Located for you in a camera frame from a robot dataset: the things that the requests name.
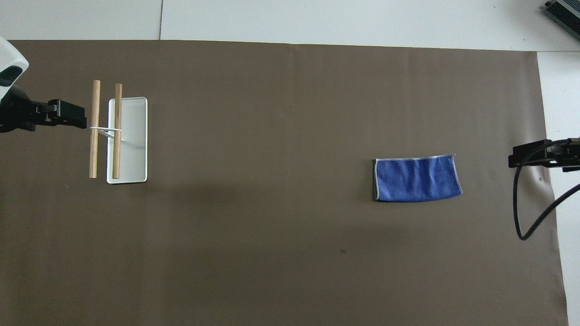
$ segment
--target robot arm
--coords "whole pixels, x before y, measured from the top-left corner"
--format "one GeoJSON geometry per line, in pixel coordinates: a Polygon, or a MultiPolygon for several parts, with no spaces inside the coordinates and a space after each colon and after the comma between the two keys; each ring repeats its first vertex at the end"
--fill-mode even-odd
{"type": "Polygon", "coordinates": [[[16,128],[35,131],[36,125],[86,128],[85,109],[62,100],[31,101],[14,82],[28,69],[28,61],[0,37],[0,132],[16,128]]]}

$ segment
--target black device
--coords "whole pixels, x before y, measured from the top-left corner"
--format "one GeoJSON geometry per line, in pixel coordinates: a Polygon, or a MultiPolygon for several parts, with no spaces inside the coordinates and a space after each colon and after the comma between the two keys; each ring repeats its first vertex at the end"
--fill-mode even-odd
{"type": "Polygon", "coordinates": [[[521,169],[527,165],[541,165],[547,168],[562,168],[564,172],[580,170],[580,138],[544,139],[516,146],[513,148],[513,154],[507,158],[507,165],[510,168],[516,168],[516,174],[513,178],[513,218],[516,224],[516,233],[521,240],[527,240],[548,214],[566,198],[580,190],[580,184],[577,184],[554,200],[540,214],[530,229],[525,234],[522,234],[517,216],[517,182],[521,169]]]}
{"type": "Polygon", "coordinates": [[[20,128],[35,131],[36,125],[68,125],[86,129],[85,109],[54,99],[47,103],[31,101],[13,85],[0,102],[0,132],[20,128]]]}

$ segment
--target black cable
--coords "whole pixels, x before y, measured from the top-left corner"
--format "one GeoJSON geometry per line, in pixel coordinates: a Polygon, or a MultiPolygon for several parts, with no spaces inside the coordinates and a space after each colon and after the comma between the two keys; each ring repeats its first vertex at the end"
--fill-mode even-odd
{"type": "Polygon", "coordinates": [[[542,150],[544,150],[544,149],[546,149],[548,147],[552,147],[552,146],[567,145],[567,144],[570,144],[571,142],[572,142],[571,139],[561,139],[561,140],[555,140],[553,142],[549,142],[549,143],[540,145],[540,146],[536,147],[535,149],[531,150],[521,160],[520,164],[518,165],[518,167],[516,169],[516,174],[513,177],[513,219],[514,219],[514,222],[516,224],[517,236],[521,240],[527,240],[532,235],[532,233],[536,230],[536,228],[540,225],[540,223],[542,223],[542,221],[546,218],[546,216],[548,216],[548,214],[550,214],[556,208],[556,206],[560,205],[560,203],[563,202],[566,198],[570,197],[575,192],[577,192],[578,190],[580,190],[580,184],[577,184],[572,189],[566,191],[563,195],[561,195],[560,197],[558,197],[558,199],[554,200],[554,202],[551,203],[542,212],[542,214],[540,214],[540,216],[536,219],[536,221],[534,222],[534,224],[532,224],[532,226],[525,233],[525,235],[522,236],[521,235],[521,230],[520,230],[520,222],[519,222],[518,217],[517,217],[517,181],[518,181],[518,179],[520,177],[521,169],[526,165],[526,163],[530,160],[530,158],[532,156],[534,156],[535,154],[539,153],[540,151],[542,151],[542,150]]]}

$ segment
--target microfiber cloth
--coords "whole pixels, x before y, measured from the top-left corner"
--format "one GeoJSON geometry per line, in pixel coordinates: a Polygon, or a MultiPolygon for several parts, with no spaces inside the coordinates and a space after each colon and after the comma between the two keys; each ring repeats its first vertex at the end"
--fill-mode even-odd
{"type": "Polygon", "coordinates": [[[461,195],[454,155],[376,158],[375,199],[420,202],[461,195]]]}

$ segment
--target white rectangular base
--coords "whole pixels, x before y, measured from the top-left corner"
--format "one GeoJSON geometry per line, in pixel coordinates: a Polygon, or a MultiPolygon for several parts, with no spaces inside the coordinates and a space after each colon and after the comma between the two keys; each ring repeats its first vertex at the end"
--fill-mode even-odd
{"type": "MultiPolygon", "coordinates": [[[[109,100],[108,127],[115,128],[115,99],[109,100]]],[[[120,178],[113,179],[114,140],[107,138],[107,183],[147,180],[147,99],[126,97],[121,108],[120,178]]]]}

